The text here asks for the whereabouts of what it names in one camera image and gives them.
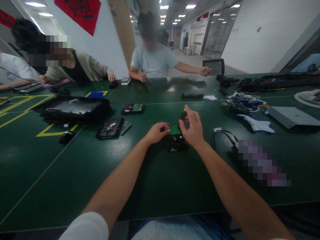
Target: hand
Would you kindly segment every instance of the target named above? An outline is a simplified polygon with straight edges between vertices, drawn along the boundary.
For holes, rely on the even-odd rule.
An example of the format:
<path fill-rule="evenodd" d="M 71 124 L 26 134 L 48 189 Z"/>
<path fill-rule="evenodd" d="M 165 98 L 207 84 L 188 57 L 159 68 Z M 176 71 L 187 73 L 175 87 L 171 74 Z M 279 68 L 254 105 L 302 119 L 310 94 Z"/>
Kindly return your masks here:
<path fill-rule="evenodd" d="M 188 114 L 188 116 L 185 117 L 185 123 L 190 122 L 190 128 L 186 129 L 185 123 L 182 120 L 179 120 L 180 129 L 186 141 L 196 148 L 197 146 L 201 146 L 204 142 L 200 116 L 199 113 L 191 111 L 188 105 L 185 105 L 185 109 Z"/>
<path fill-rule="evenodd" d="M 146 73 L 140 73 L 138 80 L 141 81 L 141 82 L 146 82 L 147 81 L 147 74 Z"/>
<path fill-rule="evenodd" d="M 114 74 L 108 74 L 108 79 L 109 79 L 110 82 L 113 82 L 113 81 L 115 81 L 117 78 L 116 78 L 116 76 L 115 76 Z"/>
<path fill-rule="evenodd" d="M 201 76 L 207 76 L 209 73 L 211 73 L 212 69 L 211 68 L 208 68 L 208 67 L 202 67 L 202 68 L 199 68 L 198 70 L 198 74 L 201 75 Z"/>
<path fill-rule="evenodd" d="M 159 142 L 163 137 L 167 136 L 171 130 L 169 129 L 169 124 L 165 122 L 156 123 L 152 126 L 152 128 L 149 130 L 147 135 L 143 138 L 144 141 L 147 142 L 147 144 L 151 145 L 154 143 Z"/>
<path fill-rule="evenodd" d="M 48 78 L 47 76 L 45 75 L 40 75 L 38 78 L 37 78 L 37 81 L 42 83 L 42 84 L 48 84 L 50 83 L 51 79 Z"/>

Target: green workbench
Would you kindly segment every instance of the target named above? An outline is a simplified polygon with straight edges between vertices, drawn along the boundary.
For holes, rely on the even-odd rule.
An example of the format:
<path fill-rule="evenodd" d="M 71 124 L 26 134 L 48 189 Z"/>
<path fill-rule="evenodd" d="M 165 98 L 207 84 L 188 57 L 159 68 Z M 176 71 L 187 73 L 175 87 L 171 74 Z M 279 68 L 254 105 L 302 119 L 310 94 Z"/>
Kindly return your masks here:
<path fill-rule="evenodd" d="M 68 226 L 84 209 L 104 179 L 130 152 L 150 127 L 161 121 L 178 124 L 181 110 L 188 106 L 199 112 L 204 138 L 210 142 L 213 128 L 231 131 L 239 139 L 258 140 L 270 159 L 291 179 L 291 187 L 264 187 L 238 159 L 232 142 L 223 134 L 216 136 L 217 152 L 270 205 L 320 200 L 320 133 L 287 130 L 263 111 L 254 113 L 271 121 L 272 135 L 254 133 L 249 124 L 223 106 L 219 84 L 214 77 L 195 79 L 151 79 L 132 81 L 129 86 L 110 90 L 108 82 L 88 86 L 66 85 L 73 96 L 93 91 L 108 91 L 113 109 L 110 118 L 121 116 L 125 103 L 144 103 L 142 115 L 124 118 L 132 128 L 116 139 L 99 141 L 99 125 L 78 126 L 75 138 L 59 144 L 61 125 L 48 125 L 32 106 L 50 99 L 48 90 L 23 96 L 4 92 L 0 100 L 11 99 L 0 109 L 0 232 Z M 292 87 L 276 92 L 258 93 L 271 106 L 292 106 L 320 120 L 320 111 L 297 102 L 293 95 L 311 90 Z M 215 95 L 218 100 L 181 99 L 182 93 Z M 168 153 L 165 141 L 150 147 L 135 188 L 119 220 L 193 214 L 224 210 L 210 176 L 196 151 Z"/>

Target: red poster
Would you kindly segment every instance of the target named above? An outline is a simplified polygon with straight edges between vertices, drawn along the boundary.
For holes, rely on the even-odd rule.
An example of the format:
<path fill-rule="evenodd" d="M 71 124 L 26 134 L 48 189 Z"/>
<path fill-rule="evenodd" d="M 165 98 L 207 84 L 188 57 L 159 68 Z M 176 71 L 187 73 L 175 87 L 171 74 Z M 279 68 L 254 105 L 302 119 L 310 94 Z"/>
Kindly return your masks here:
<path fill-rule="evenodd" d="M 8 28 L 12 28 L 13 22 L 16 21 L 14 17 L 9 15 L 8 13 L 2 11 L 0 9 L 0 23 L 7 26 Z"/>
<path fill-rule="evenodd" d="M 99 0 L 54 0 L 54 4 L 93 36 L 101 6 Z"/>

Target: light blue t-shirt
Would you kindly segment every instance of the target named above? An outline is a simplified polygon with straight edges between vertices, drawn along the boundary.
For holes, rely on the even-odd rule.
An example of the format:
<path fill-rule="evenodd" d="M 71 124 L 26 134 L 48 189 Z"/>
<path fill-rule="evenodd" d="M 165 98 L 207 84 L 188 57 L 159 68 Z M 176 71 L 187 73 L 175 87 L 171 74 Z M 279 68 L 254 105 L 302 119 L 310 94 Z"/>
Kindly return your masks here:
<path fill-rule="evenodd" d="M 133 52 L 131 66 L 140 68 L 149 78 L 168 76 L 168 68 L 174 68 L 179 60 L 172 51 L 157 43 L 153 52 L 148 52 L 143 46 L 138 46 Z"/>

